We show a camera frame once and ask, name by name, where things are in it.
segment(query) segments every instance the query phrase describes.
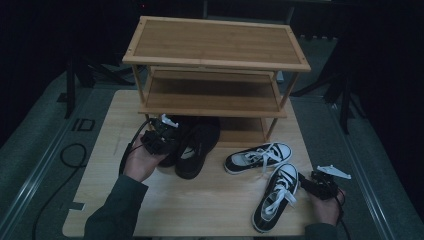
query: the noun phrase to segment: shoe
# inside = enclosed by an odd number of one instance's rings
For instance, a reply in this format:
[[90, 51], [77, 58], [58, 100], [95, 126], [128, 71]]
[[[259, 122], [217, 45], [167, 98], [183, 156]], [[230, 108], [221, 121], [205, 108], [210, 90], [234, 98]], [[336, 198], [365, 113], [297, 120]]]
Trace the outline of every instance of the shoe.
[[269, 232], [278, 222], [287, 203], [293, 206], [298, 186], [298, 173], [291, 164], [277, 167], [271, 174], [265, 194], [252, 215], [256, 231]]
[[218, 143], [220, 133], [219, 118], [200, 117], [181, 143], [175, 173], [184, 179], [195, 178], [202, 170], [206, 155]]
[[266, 167], [284, 164], [290, 159], [291, 155], [292, 151], [286, 144], [267, 143], [228, 156], [224, 168], [230, 174], [239, 174], [262, 166], [262, 172], [265, 173]]
[[178, 150], [181, 146], [181, 141], [190, 132], [190, 129], [196, 124], [199, 117], [195, 116], [172, 116], [171, 120], [178, 123], [178, 128], [175, 130], [173, 138], [177, 142], [177, 147], [174, 151], [170, 152], [168, 156], [158, 164], [159, 167], [172, 167], [178, 159]]

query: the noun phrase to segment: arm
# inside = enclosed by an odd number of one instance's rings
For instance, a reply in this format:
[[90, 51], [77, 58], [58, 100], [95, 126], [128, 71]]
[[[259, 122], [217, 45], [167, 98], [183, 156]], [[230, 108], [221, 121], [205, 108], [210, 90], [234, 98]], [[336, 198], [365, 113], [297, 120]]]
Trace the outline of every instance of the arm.
[[[336, 240], [337, 237], [337, 222], [340, 215], [339, 204], [336, 199], [321, 200], [314, 195], [308, 193], [314, 213], [318, 223], [311, 224], [305, 228], [306, 240]], [[339, 201], [344, 197], [344, 192], [341, 191], [337, 195]]]
[[151, 155], [138, 138], [129, 154], [123, 175], [105, 204], [91, 215], [85, 224], [84, 239], [132, 239], [138, 212], [148, 187], [147, 179], [165, 155]]

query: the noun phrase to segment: human hand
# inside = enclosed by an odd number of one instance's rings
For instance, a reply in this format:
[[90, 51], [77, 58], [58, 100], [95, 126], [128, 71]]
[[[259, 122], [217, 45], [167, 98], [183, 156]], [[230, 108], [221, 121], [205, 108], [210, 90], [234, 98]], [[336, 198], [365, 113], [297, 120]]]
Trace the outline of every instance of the human hand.
[[[336, 199], [321, 200], [310, 193], [308, 195], [314, 206], [314, 213], [318, 222], [336, 226], [340, 215], [340, 207]], [[340, 190], [337, 194], [337, 199], [341, 204], [344, 202], [344, 196], [345, 191], [343, 190]]]
[[150, 177], [159, 162], [167, 156], [150, 154], [141, 143], [141, 136], [139, 135], [135, 140], [123, 172], [124, 175], [138, 182], [143, 182]]

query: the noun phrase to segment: wooden shoe rack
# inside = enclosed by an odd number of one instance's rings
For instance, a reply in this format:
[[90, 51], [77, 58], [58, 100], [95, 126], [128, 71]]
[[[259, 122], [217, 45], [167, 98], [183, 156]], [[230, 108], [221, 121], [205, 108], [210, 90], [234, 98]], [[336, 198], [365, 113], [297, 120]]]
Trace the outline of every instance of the wooden shoe rack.
[[[139, 113], [220, 117], [220, 147], [268, 141], [287, 117], [284, 105], [299, 74], [310, 71], [290, 26], [148, 16], [123, 62], [133, 68]], [[148, 70], [144, 86], [137, 65]], [[278, 71], [293, 72], [283, 96]]]

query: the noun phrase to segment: dark sleeve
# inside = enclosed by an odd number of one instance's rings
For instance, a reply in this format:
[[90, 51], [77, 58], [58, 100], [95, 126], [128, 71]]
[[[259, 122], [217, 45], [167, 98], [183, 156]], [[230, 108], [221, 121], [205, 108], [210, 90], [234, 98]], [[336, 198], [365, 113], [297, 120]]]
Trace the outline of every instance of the dark sleeve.
[[337, 228], [326, 223], [317, 223], [306, 226], [306, 240], [337, 240]]
[[84, 239], [132, 239], [148, 187], [120, 175], [105, 204], [85, 224]]

